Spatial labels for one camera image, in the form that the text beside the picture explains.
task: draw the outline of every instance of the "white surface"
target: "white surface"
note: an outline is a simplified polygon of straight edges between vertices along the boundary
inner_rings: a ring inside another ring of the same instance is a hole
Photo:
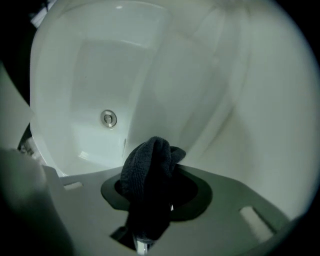
[[[0,148],[16,150],[32,116],[0,61]]]
[[[240,215],[250,227],[251,232],[259,243],[268,241],[273,237],[273,232],[268,225],[259,217],[252,206],[243,207],[240,211]]]
[[[319,70],[294,24],[266,1],[148,2],[58,0],[43,20],[30,103],[47,164],[110,169],[160,136],[187,151],[183,165],[303,213],[318,177]]]

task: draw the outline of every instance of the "black cloth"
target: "black cloth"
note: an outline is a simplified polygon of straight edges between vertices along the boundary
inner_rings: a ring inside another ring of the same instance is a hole
[[[126,159],[120,187],[130,201],[128,226],[138,240],[152,243],[168,227],[173,172],[185,156],[184,150],[165,139],[152,137]]]

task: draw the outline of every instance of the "metal drain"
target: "metal drain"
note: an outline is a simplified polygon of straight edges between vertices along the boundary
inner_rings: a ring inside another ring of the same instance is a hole
[[[111,110],[105,110],[101,113],[100,119],[105,127],[114,127],[117,123],[117,117]]]

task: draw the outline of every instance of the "dark towel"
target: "dark towel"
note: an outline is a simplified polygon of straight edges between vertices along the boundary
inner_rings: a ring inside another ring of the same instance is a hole
[[[128,223],[140,241],[151,243],[168,227],[173,171],[185,156],[185,151],[165,139],[152,137],[126,159],[121,192],[130,201]]]

